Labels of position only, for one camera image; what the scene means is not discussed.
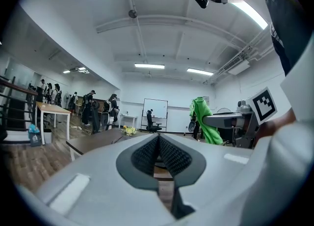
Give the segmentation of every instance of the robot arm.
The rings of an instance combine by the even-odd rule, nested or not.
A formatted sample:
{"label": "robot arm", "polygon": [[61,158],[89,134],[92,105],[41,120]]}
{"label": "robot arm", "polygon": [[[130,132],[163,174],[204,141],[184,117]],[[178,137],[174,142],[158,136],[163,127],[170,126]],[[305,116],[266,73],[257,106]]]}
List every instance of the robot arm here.
{"label": "robot arm", "polygon": [[238,138],[235,139],[237,147],[251,148],[252,139],[255,137],[259,128],[256,115],[250,105],[245,100],[238,102],[237,111],[235,113],[214,114],[212,116],[204,116],[203,123],[223,129],[237,128]]}

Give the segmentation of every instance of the white desk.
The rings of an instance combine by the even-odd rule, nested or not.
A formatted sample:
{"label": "white desk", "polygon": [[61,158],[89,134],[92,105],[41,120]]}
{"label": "white desk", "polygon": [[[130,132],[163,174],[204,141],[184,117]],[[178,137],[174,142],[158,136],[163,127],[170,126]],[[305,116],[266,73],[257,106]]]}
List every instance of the white desk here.
{"label": "white desk", "polygon": [[133,122],[132,122],[132,127],[134,127],[134,123],[135,123],[135,120],[137,119],[137,116],[129,116],[129,115],[124,115],[124,114],[120,114],[120,119],[119,119],[119,128],[121,127],[121,121],[123,118],[132,118],[133,119]]}
{"label": "white desk", "polygon": [[78,107],[78,111],[77,111],[77,116],[78,116],[79,111],[80,111],[80,108],[82,107],[82,105],[77,105],[77,104],[75,104],[75,108],[76,108],[76,107]]}
{"label": "white desk", "polygon": [[42,102],[36,102],[35,109],[35,126],[37,126],[37,107],[40,109],[40,133],[41,133],[41,141],[43,145],[45,144],[44,138],[44,113],[52,113],[54,114],[54,128],[56,127],[56,115],[62,114],[67,115],[67,140],[70,139],[70,114],[68,110],[63,109],[60,106],[45,104]]}

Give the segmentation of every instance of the trash bin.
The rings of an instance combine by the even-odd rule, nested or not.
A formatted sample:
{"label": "trash bin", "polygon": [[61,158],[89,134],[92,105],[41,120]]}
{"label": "trash bin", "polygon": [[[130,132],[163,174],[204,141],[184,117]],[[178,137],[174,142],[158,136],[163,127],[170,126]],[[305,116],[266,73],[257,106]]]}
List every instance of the trash bin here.
{"label": "trash bin", "polygon": [[50,144],[52,142],[52,132],[51,129],[44,129],[45,144]]}
{"label": "trash bin", "polygon": [[28,133],[30,146],[40,146],[42,144],[41,142],[41,135],[40,133]]}

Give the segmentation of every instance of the wooden table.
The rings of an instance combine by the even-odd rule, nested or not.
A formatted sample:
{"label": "wooden table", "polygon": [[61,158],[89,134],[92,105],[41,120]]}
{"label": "wooden table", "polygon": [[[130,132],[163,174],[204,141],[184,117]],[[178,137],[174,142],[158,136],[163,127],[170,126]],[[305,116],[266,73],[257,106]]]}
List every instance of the wooden table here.
{"label": "wooden table", "polygon": [[[132,137],[138,137],[142,135],[148,135],[148,133],[143,133],[137,131]],[[117,141],[128,140],[129,137],[122,133],[119,128],[113,128],[104,132],[96,133],[93,135],[80,137],[77,139],[66,140],[67,145],[70,148],[71,159],[75,160],[75,155],[81,156],[91,150],[103,147],[106,145],[111,145]],[[158,167],[154,168],[154,178],[159,181],[173,181],[170,173],[165,169],[160,169]]]}
{"label": "wooden table", "polygon": [[54,128],[56,127],[56,115],[62,114],[67,115],[67,140],[70,139],[70,114],[71,112],[68,110],[63,109],[60,106],[45,104],[42,102],[36,102],[36,109],[35,109],[35,125],[37,126],[37,107],[40,110],[40,133],[41,133],[41,141],[43,145],[45,144],[44,138],[44,113],[52,113],[54,114]]}

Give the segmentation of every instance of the fluorescent ceiling light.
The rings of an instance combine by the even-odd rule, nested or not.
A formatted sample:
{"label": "fluorescent ceiling light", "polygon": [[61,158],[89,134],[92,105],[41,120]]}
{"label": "fluorescent ceiling light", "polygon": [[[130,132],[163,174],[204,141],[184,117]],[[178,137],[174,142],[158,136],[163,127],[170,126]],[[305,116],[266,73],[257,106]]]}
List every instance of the fluorescent ceiling light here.
{"label": "fluorescent ceiling light", "polygon": [[251,17],[262,29],[267,27],[268,24],[263,17],[245,1],[233,2],[232,4]]}
{"label": "fluorescent ceiling light", "polygon": [[144,63],[144,64],[136,63],[135,66],[138,68],[153,68],[153,69],[164,69],[165,68],[164,65],[146,64],[146,63]]}
{"label": "fluorescent ceiling light", "polygon": [[208,71],[200,71],[200,70],[195,70],[195,69],[191,69],[191,68],[188,68],[187,72],[194,72],[194,73],[204,74],[204,75],[208,75],[208,76],[213,75],[213,73],[208,72]]}

